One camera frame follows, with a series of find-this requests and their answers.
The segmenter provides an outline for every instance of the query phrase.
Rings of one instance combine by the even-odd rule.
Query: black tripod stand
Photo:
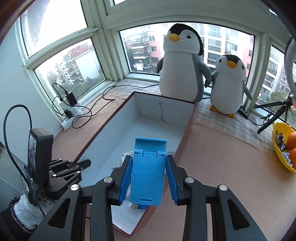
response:
[[[285,101],[276,101],[273,103],[267,103],[267,104],[261,104],[261,105],[256,105],[254,106],[254,108],[258,109],[258,108],[265,108],[265,107],[272,107],[272,106],[282,106],[275,114],[272,118],[270,118],[270,120],[266,123],[264,123],[257,131],[257,133],[261,133],[263,130],[265,130],[267,127],[269,127],[276,119],[278,119],[282,114],[286,113],[285,116],[285,123],[287,122],[287,117],[288,117],[288,111],[290,110],[290,107],[293,105],[292,103],[292,99],[294,98],[293,95],[288,96],[287,100]]]

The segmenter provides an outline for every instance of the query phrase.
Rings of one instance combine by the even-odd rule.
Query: penguin flipper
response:
[[[200,102],[203,96],[202,74],[206,79],[208,79],[211,77],[211,72],[208,66],[206,66],[206,64],[202,61],[202,59],[198,55],[196,54],[191,54],[191,55],[192,55],[192,60],[193,60],[193,65],[194,65],[194,70],[195,70],[195,75],[197,80],[197,95],[193,102]]]
[[[249,91],[249,89],[246,87],[246,84],[244,83],[244,81],[242,81],[242,89],[243,89],[243,93],[245,93],[247,95],[247,97],[252,100],[252,95],[251,92]]]
[[[214,85],[215,85],[217,75],[218,75],[218,72],[216,70],[211,74],[211,78],[212,78],[212,82],[213,82],[212,87],[214,87]]]
[[[163,58],[158,61],[157,66],[156,66],[156,73],[158,74],[161,69],[163,68]]]

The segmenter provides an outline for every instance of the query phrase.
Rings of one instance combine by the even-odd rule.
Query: penguin foot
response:
[[[213,105],[210,106],[210,110],[211,110],[211,111],[215,111],[215,112],[220,112],[220,111],[217,110]]]

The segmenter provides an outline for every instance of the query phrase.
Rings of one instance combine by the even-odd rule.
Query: orange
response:
[[[292,132],[287,139],[286,147],[289,150],[296,148],[296,132]]]
[[[293,168],[296,168],[296,148],[290,151],[289,158],[293,164]]]

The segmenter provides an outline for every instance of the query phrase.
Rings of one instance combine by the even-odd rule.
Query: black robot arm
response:
[[[83,241],[87,203],[92,203],[91,241],[114,241],[111,205],[125,199],[131,177],[132,158],[93,186],[69,188],[50,210],[29,241]],[[213,241],[266,241],[250,214],[226,185],[217,188],[201,184],[177,167],[172,155],[166,158],[172,199],[186,205],[183,241],[207,241],[206,203],[211,204]]]

